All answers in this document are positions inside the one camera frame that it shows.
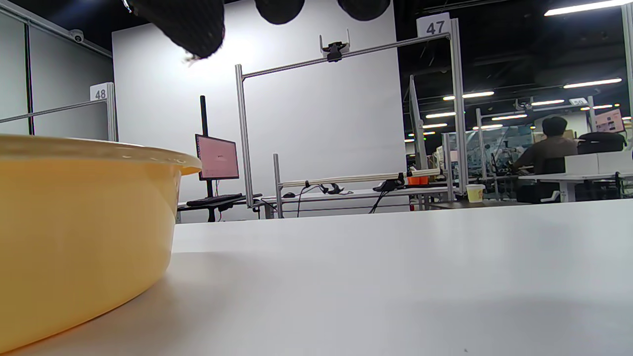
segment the monitor stand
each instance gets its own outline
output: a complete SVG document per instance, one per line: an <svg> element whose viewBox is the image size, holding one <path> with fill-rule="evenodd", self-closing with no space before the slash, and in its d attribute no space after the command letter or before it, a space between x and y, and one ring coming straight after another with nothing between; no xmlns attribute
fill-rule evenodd
<svg viewBox="0 0 633 356"><path fill-rule="evenodd" d="M200 95L200 113L202 116L202 135L209 137L209 124L206 115L206 97ZM206 195L211 198L213 196L213 181L206 181ZM208 222L216 222L215 220L215 208L209 208L209 220Z"/></svg>

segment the yellow plastic basin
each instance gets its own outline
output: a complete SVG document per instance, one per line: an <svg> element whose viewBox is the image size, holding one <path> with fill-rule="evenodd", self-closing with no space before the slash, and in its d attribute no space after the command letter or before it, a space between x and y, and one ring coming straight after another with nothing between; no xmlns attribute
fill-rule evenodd
<svg viewBox="0 0 633 356"><path fill-rule="evenodd" d="M0 135L0 353L135 298L170 260L192 156Z"/></svg>

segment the desk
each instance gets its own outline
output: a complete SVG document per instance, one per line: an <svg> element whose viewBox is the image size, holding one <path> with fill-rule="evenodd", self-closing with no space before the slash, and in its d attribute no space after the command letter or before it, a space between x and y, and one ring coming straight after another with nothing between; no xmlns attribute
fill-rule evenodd
<svg viewBox="0 0 633 356"><path fill-rule="evenodd" d="M530 205L528 203L519 203L517 201L497 201L486 200L483 203L470 203L469 201L455 201L447 203L431 203L432 208L438 208L442 210L454 210L454 209L473 209L473 208L501 208L501 207L519 207L522 205Z"/></svg>
<svg viewBox="0 0 633 356"><path fill-rule="evenodd" d="M541 175L525 175L519 177L521 180L528 181L541 181L552 182L560 184L560 197L561 202L569 203L576 201L576 184L584 183L585 181L598 181L600 179L613 179L613 174L541 174ZM628 179L633 178L633 173L620 173L620 178Z"/></svg>
<svg viewBox="0 0 633 356"><path fill-rule="evenodd" d="M314 203L314 202L320 202L320 201L339 201L339 200L355 200L355 199L377 200L378 197L380 196L380 193L374 191L373 189L357 189L357 190L353 190L353 192L354 192L353 194L347 194L347 195L308 193L308 194L303 195L303 197L301 198L301 203L303 204L303 203ZM395 196L409 196L409 195L417 196L420 209L428 210L430 202L427 197L430 194L442 194L442 193L448 193L448 187L443 186L443 187L434 187L434 188L401 189L401 190L390 192L385 197L392 198ZM266 215L266 219L271 219L272 206L275 206L277 204L277 198L275 196L265 196L261 199L261 201L265 201L266 203L270 204L270 205L265 206L265 211L266 211L265 215ZM282 198L282 204L291 204L291 203L298 203L298 202L299 202L299 196L296 196L295 198ZM324 211L324 210L331 210L331 209L318 209L318 210L301 209L302 212Z"/></svg>
<svg viewBox="0 0 633 356"><path fill-rule="evenodd" d="M255 194L253 198L259 198L263 196L263 194ZM230 200L217 201L214 203L209 203L202 205L200 207L190 207L187 203L178 203L178 216L176 218L177 221L180 221L180 213L181 212L192 212L195 210L209 210L209 222L215 222L215 209L224 207L225 205L245 205L246 197L241 196L239 198L234 198Z"/></svg>
<svg viewBox="0 0 633 356"><path fill-rule="evenodd" d="M164 280L11 356L633 355L633 241L627 224L603 223L631 211L179 225Z"/></svg>

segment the printed number 47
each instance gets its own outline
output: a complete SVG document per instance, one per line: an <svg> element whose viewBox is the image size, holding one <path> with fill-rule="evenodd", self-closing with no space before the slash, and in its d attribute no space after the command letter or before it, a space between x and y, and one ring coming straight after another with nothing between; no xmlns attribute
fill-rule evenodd
<svg viewBox="0 0 633 356"><path fill-rule="evenodd" d="M97 91L97 95L94 97L95 99L107 99L107 95L106 95L106 90L105 89L101 89L99 91Z"/></svg>
<svg viewBox="0 0 633 356"><path fill-rule="evenodd" d="M432 34L432 35L441 34L442 29L444 28L444 22L445 21L431 22L431 24L427 28L427 33Z"/></svg>

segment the keyboard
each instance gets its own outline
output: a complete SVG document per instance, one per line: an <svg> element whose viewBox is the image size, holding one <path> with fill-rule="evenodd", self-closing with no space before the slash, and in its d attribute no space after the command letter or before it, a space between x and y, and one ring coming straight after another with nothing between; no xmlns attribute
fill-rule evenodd
<svg viewBox="0 0 633 356"><path fill-rule="evenodd" d="M202 207L204 205L221 203L223 201L235 200L242 197L243 197L242 194L225 194L225 195L218 195L218 196L210 196L205 199L188 201L187 205L189 205L190 207Z"/></svg>

